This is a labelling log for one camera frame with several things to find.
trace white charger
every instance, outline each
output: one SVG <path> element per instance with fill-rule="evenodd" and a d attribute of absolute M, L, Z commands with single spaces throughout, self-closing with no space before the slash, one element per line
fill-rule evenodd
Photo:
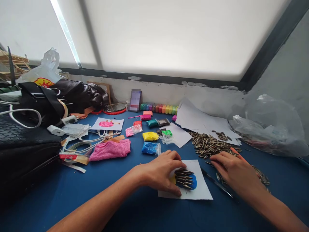
<path fill-rule="evenodd" d="M 61 119 L 64 125 L 77 122 L 77 117 L 72 115 L 66 118 Z"/>
<path fill-rule="evenodd" d="M 56 127 L 56 126 L 49 126 L 47 127 L 47 130 L 53 134 L 53 135 L 57 135 L 57 136 L 63 136 L 64 135 L 64 131 L 61 130 L 60 128 Z"/>

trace black bag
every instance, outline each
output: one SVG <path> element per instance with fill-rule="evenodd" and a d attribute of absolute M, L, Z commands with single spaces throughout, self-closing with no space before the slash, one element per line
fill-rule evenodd
<path fill-rule="evenodd" d="M 0 104 L 0 112 L 7 110 L 7 106 Z M 15 123 L 9 114 L 1 115 L 0 197 L 14 199 L 52 173 L 59 165 L 60 141 L 61 137 L 43 127 L 27 129 Z"/>
<path fill-rule="evenodd" d="M 102 107 L 109 103 L 108 94 L 101 87 L 81 81 L 72 81 L 61 79 L 56 84 L 50 86 L 60 90 L 59 99 L 65 99 L 69 113 L 84 113 L 84 109 L 93 107 Z"/>
<path fill-rule="evenodd" d="M 14 109 L 37 110 L 42 116 L 43 127 L 56 125 L 64 117 L 64 107 L 53 90 L 38 86 L 34 82 L 19 83 L 18 86 L 21 88 L 22 97 L 19 104 L 14 105 Z M 32 119 L 35 124 L 38 122 L 37 114 L 32 111 L 16 112 L 14 117 L 22 123 L 25 118 Z"/>

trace phone charger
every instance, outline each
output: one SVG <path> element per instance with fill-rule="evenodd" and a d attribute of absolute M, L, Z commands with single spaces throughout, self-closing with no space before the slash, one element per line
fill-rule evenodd
<path fill-rule="evenodd" d="M 56 127 L 56 126 L 49 126 L 49 127 L 47 127 L 47 130 L 53 135 L 57 135 L 57 136 L 63 136 L 64 135 L 64 131 L 61 130 L 60 128 Z"/>

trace person's right hand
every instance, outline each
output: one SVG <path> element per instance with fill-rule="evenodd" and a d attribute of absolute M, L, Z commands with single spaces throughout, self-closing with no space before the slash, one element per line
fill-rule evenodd
<path fill-rule="evenodd" d="M 245 161 L 225 151 L 210 159 L 228 185 L 247 202 L 261 200 L 269 194 L 254 168 Z"/>

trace bag strap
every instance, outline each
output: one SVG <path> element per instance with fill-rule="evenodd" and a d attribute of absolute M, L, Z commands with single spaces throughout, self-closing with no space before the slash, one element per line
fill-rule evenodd
<path fill-rule="evenodd" d="M 51 106 L 51 109 L 59 116 L 59 120 L 63 117 L 64 108 L 62 104 L 58 102 L 57 96 L 53 90 L 38 86 L 34 82 L 19 83 L 19 86 L 32 98 L 36 98 L 38 100 L 42 98 L 47 99 Z"/>

